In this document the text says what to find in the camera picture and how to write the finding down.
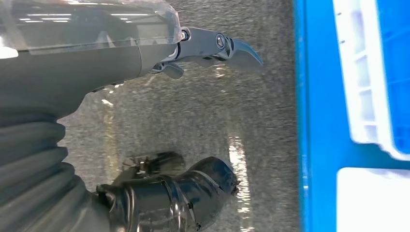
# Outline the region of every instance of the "bolt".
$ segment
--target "bolt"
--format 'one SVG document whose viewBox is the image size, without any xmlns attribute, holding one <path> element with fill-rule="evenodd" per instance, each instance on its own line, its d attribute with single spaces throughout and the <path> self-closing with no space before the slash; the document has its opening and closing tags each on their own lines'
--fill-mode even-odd
<svg viewBox="0 0 410 232">
<path fill-rule="evenodd" d="M 223 49 L 225 47 L 225 37 L 221 34 L 217 35 L 217 46 L 220 49 Z"/>
<path fill-rule="evenodd" d="M 185 40 L 188 40 L 189 39 L 189 35 L 188 35 L 188 32 L 186 32 L 186 31 L 182 31 L 182 41 L 185 41 Z"/>
</svg>

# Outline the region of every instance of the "robotic arm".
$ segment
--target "robotic arm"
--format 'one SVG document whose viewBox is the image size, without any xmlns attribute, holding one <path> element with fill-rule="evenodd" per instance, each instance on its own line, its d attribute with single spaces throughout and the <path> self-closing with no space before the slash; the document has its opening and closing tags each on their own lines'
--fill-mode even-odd
<svg viewBox="0 0 410 232">
<path fill-rule="evenodd" d="M 254 71 L 259 56 L 220 32 L 181 27 L 162 0 L 0 0 L 0 232 L 195 232 L 237 192 L 217 158 L 186 172 L 123 173 L 88 192 L 59 118 L 84 96 L 179 62 Z M 149 166 L 167 163 L 155 158 Z"/>
</svg>

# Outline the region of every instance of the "epoxy floor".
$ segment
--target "epoxy floor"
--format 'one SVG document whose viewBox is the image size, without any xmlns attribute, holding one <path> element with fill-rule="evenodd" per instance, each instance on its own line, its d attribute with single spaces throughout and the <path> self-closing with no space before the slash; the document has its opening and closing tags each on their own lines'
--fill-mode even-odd
<svg viewBox="0 0 410 232">
<path fill-rule="evenodd" d="M 168 2 L 183 26 L 247 41 L 264 59 L 264 72 L 190 64 L 179 80 L 145 76 L 88 94 L 60 121 L 66 161 L 94 190 L 127 156 L 173 150 L 188 165 L 217 156 L 233 165 L 241 193 L 207 231 L 299 231 L 292 1 Z"/>
</svg>

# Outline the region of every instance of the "white plastic crate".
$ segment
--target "white plastic crate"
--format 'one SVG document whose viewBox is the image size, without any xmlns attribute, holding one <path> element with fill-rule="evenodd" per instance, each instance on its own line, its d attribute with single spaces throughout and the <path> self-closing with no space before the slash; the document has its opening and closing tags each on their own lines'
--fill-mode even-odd
<svg viewBox="0 0 410 232">
<path fill-rule="evenodd" d="M 410 160 L 410 154 L 395 145 L 378 2 L 334 0 L 333 5 L 351 138 L 378 144 L 395 159 Z"/>
<path fill-rule="evenodd" d="M 408 232 L 409 195 L 409 170 L 339 170 L 337 232 Z"/>
</svg>

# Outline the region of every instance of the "transparent plastic cover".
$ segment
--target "transparent plastic cover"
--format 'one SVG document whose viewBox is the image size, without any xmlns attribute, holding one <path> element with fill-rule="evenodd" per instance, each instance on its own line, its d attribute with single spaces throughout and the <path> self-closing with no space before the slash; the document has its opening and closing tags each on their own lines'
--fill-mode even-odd
<svg viewBox="0 0 410 232">
<path fill-rule="evenodd" d="M 178 13 L 163 0 L 0 0 L 0 58 L 180 39 Z"/>
</svg>

